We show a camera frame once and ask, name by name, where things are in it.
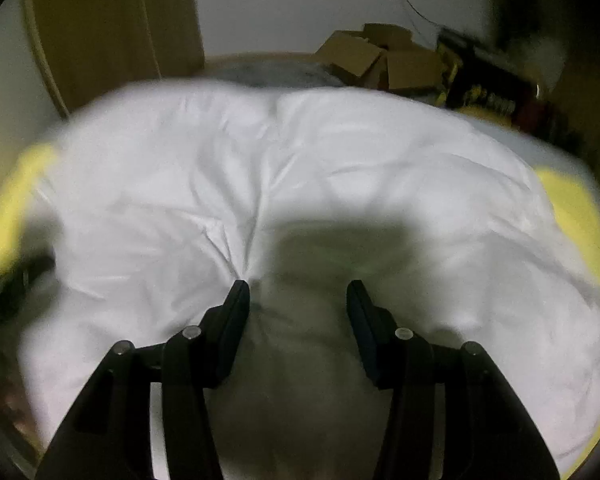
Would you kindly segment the white puffer jacket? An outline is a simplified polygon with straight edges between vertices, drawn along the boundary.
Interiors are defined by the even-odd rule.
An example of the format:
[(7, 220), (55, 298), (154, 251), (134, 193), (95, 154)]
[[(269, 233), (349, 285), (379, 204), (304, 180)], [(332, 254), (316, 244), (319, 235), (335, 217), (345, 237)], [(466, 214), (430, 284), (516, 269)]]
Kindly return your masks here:
[(158, 344), (238, 278), (253, 307), (210, 396), (230, 478), (363, 479), (389, 398), (344, 290), (435, 344), (480, 342), (559, 472), (600, 438), (600, 284), (535, 168), (467, 117), (352, 89), (138, 84), (59, 125), (29, 232), (59, 283), (19, 359), (44, 442), (118, 340)]

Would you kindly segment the yellow table cloth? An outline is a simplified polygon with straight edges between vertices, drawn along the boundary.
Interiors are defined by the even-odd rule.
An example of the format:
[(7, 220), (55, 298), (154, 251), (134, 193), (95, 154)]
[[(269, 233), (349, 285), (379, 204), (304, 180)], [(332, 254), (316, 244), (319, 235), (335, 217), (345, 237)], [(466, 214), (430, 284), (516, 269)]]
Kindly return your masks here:
[[(0, 188), (0, 278), (21, 255), (24, 212), (36, 182), (55, 158), (52, 144), (32, 145), (20, 154)], [(593, 193), (577, 178), (558, 170), (538, 167), (534, 172), (552, 203), (558, 226), (600, 284), (600, 211)]]

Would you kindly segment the brown cardboard boxes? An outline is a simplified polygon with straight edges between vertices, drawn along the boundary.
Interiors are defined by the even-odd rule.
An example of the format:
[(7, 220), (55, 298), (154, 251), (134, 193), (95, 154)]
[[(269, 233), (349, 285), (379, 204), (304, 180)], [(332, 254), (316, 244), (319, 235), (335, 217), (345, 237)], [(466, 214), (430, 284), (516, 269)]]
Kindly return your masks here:
[(345, 84), (396, 94), (442, 89), (444, 64), (436, 51), (416, 44), (398, 25), (367, 23), (336, 30), (315, 52)]

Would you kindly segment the black and yellow box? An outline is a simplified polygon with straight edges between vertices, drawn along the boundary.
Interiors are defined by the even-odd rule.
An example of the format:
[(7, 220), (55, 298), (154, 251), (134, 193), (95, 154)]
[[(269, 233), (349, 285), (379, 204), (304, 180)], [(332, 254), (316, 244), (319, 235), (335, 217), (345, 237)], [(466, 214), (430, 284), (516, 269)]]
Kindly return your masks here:
[(472, 106), (512, 116), (541, 94), (537, 82), (475, 38), (442, 28), (437, 52), (448, 68), (443, 94), (444, 106), (450, 110)]

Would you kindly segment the wooden wardrobe door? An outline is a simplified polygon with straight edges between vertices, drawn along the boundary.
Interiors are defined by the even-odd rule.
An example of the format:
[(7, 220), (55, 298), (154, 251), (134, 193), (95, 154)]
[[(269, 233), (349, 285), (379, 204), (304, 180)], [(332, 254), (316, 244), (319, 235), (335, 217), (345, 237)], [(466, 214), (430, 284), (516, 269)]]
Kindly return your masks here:
[(61, 116), (134, 81), (204, 67), (195, 0), (23, 0), (31, 47)]

